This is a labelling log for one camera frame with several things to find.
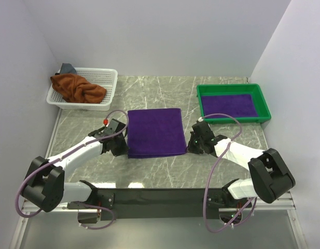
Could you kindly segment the grey towel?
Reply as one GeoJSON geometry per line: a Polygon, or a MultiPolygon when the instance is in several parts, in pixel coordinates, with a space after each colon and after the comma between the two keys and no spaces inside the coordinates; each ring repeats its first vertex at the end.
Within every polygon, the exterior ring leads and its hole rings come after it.
{"type": "Polygon", "coordinates": [[[60,70],[55,75],[61,74],[74,74],[77,75],[77,71],[70,63],[62,63],[60,70]]]}

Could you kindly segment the aluminium frame rail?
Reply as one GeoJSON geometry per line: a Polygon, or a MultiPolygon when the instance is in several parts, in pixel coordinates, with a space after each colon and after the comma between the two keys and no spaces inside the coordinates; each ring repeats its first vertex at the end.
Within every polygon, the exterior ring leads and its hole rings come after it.
{"type": "Polygon", "coordinates": [[[201,218],[122,219],[90,231],[77,211],[61,205],[53,212],[21,218],[11,248],[306,248],[290,193],[272,204],[258,201],[253,215],[233,229],[209,233],[201,218]]]}

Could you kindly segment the black base beam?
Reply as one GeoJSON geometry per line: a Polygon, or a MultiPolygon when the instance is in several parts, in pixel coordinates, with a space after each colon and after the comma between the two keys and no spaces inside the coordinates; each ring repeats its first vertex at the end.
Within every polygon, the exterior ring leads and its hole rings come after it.
{"type": "MultiPolygon", "coordinates": [[[[112,210],[117,219],[202,217],[204,192],[203,188],[100,188],[86,202],[68,202],[67,208],[101,206],[112,210]]],[[[236,200],[223,188],[210,188],[206,198],[207,218],[219,219],[219,209],[235,209],[246,202],[247,198],[236,200]]]]}

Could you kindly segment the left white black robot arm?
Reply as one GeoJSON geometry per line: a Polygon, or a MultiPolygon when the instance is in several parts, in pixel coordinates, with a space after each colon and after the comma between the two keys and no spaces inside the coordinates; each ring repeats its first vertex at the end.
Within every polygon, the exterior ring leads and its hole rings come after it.
{"type": "Polygon", "coordinates": [[[126,128],[126,124],[112,119],[70,149],[47,159],[35,158],[25,176],[20,195],[45,212],[64,202],[80,202],[88,209],[95,207],[101,202],[98,188],[85,180],[68,183],[66,179],[88,160],[101,154],[127,154],[126,128]]]}

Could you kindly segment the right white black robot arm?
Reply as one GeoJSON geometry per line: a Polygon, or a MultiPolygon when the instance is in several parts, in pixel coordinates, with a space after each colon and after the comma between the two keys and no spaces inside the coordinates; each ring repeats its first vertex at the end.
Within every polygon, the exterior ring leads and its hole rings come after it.
{"type": "Polygon", "coordinates": [[[234,179],[222,187],[224,205],[234,207],[245,198],[260,198],[265,203],[273,203],[295,187],[296,180],[277,150],[254,149],[224,135],[215,136],[205,121],[198,121],[192,129],[188,152],[212,155],[217,162],[226,159],[250,173],[250,178],[234,179]]]}

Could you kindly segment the folded purple towel in tray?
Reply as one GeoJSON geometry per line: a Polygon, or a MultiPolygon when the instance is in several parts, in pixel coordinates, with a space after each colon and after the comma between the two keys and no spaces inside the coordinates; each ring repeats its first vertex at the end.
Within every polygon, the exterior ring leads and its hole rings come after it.
{"type": "Polygon", "coordinates": [[[203,95],[201,96],[201,103],[204,116],[222,113],[234,118],[258,117],[250,94],[203,95]]]}

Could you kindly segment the orange brown towel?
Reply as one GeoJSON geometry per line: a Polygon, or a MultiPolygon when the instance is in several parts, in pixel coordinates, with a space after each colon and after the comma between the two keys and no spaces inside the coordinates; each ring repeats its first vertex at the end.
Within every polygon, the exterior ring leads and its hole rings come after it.
{"type": "Polygon", "coordinates": [[[105,88],[76,74],[58,74],[50,80],[53,89],[68,103],[100,104],[107,94],[105,88]]]}

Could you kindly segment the purple towel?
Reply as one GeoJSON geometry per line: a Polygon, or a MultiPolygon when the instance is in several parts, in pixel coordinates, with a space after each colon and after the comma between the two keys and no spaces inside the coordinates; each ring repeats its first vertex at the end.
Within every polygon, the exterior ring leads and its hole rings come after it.
{"type": "Polygon", "coordinates": [[[258,117],[250,94],[203,95],[201,96],[201,103],[204,116],[222,113],[234,118],[258,117]]]}
{"type": "Polygon", "coordinates": [[[159,158],[186,153],[181,109],[130,110],[128,117],[128,158],[159,158]]]}

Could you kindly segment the white plastic basket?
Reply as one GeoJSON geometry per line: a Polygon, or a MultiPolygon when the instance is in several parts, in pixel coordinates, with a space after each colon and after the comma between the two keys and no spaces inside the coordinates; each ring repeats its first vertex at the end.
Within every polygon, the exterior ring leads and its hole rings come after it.
{"type": "Polygon", "coordinates": [[[107,90],[102,102],[99,104],[68,103],[61,94],[50,87],[46,98],[47,103],[61,109],[108,111],[115,95],[118,72],[115,69],[87,67],[76,67],[75,70],[89,83],[99,85],[107,90]]]}

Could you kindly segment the green plastic tray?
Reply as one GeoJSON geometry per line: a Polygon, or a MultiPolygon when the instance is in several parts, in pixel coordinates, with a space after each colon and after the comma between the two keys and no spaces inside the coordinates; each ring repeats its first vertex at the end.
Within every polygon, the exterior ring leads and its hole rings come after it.
{"type": "Polygon", "coordinates": [[[258,84],[198,85],[202,117],[209,124],[264,123],[271,113],[258,84]]]}

